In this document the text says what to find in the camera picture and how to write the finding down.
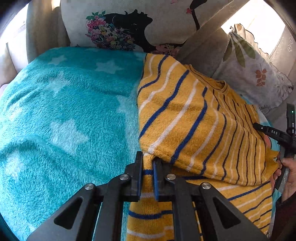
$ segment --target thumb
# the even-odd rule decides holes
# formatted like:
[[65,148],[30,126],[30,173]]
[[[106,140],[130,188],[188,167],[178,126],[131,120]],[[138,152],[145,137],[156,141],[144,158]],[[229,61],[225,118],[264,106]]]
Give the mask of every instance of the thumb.
[[285,167],[288,167],[291,171],[296,172],[296,161],[294,158],[283,158],[281,162]]

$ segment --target metal screw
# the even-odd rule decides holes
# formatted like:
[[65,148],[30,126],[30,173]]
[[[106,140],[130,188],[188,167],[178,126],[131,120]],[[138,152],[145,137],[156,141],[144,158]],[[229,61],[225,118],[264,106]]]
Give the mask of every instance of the metal screw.
[[211,188],[211,184],[209,184],[209,183],[203,183],[202,184],[202,188],[203,189],[210,189]]
[[170,174],[167,175],[167,179],[169,179],[169,180],[175,180],[176,179],[176,175],[170,173]]
[[92,183],[88,183],[88,184],[86,184],[86,185],[84,186],[84,188],[85,188],[86,190],[91,190],[91,189],[94,188],[94,185],[93,185]]
[[120,175],[119,178],[120,178],[120,180],[125,181],[125,180],[129,179],[129,175],[127,175],[127,174],[122,174],[122,175]]

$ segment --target yellow striped sweater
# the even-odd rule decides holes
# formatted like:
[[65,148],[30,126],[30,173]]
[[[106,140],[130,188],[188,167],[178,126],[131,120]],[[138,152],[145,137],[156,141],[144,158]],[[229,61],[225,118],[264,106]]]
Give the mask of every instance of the yellow striped sweater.
[[138,108],[143,185],[141,200],[130,206],[127,240],[174,239],[171,203],[154,199],[155,156],[173,164],[174,173],[190,183],[207,179],[267,232],[272,207],[269,178],[278,168],[278,152],[253,129],[252,123],[259,122],[254,106],[223,81],[172,57],[148,54]]

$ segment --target teal blanket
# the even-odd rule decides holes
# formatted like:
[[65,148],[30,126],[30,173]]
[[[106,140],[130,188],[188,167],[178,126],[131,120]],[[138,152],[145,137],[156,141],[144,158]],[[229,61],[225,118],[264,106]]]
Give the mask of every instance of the teal blanket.
[[[86,183],[107,183],[134,162],[144,58],[51,49],[7,86],[0,99],[0,213],[20,241]],[[127,213],[125,205],[123,233]]]

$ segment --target dark maroon sleeve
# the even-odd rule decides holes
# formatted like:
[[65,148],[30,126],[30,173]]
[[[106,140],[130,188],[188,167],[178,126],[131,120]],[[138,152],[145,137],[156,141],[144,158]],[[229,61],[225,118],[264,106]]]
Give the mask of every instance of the dark maroon sleeve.
[[274,241],[283,232],[287,223],[296,216],[296,192],[286,201],[281,202],[279,198],[276,202],[276,215],[274,227],[270,241]]

